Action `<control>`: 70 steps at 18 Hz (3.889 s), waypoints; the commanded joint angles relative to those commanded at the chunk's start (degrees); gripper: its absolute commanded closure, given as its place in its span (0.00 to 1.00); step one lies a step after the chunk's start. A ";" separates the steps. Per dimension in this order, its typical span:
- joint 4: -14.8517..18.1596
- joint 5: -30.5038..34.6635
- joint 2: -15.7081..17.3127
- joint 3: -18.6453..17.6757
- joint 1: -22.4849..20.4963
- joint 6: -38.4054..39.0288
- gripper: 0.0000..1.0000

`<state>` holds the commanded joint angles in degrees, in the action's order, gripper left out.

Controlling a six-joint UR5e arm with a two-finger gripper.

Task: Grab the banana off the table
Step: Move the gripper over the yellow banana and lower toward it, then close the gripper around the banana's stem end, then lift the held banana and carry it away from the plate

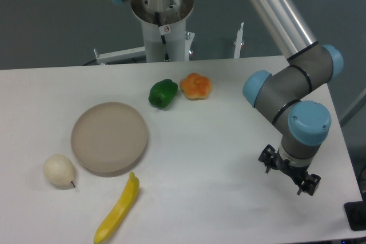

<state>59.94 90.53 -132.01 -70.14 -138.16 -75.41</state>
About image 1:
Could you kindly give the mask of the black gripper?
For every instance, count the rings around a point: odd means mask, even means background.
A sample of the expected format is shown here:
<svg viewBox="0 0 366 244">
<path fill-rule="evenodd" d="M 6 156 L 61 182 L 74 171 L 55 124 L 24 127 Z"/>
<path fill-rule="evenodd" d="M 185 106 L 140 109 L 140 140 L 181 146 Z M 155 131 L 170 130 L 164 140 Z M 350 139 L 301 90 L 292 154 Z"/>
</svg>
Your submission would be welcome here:
<svg viewBox="0 0 366 244">
<path fill-rule="evenodd" d="M 299 187 L 297 195 L 306 193 L 313 196 L 321 180 L 319 175 L 307 173 L 309 161 L 291 158 L 280 152 L 276 153 L 275 148 L 271 145 L 267 145 L 264 148 L 258 161 L 264 164 L 266 173 L 269 173 L 271 170 L 280 170 L 292 178 Z"/>
</svg>

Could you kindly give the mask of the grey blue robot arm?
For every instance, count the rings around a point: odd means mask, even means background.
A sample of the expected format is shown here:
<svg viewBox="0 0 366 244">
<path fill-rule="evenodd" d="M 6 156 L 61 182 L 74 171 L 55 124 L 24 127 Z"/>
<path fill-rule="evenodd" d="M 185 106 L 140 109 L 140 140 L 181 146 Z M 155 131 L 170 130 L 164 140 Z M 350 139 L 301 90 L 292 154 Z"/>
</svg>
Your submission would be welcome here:
<svg viewBox="0 0 366 244">
<path fill-rule="evenodd" d="M 148 62 L 186 61 L 185 21 L 193 0 L 112 0 L 131 3 L 140 20 Z M 277 74 L 252 74 L 242 93 L 282 135 L 278 149 L 267 146 L 259 156 L 267 170 L 280 170 L 313 195 L 321 178 L 309 174 L 313 157 L 326 139 L 331 115 L 305 97 L 334 79 L 343 69 L 340 52 L 321 46 L 291 0 L 251 0 L 289 65 Z"/>
</svg>

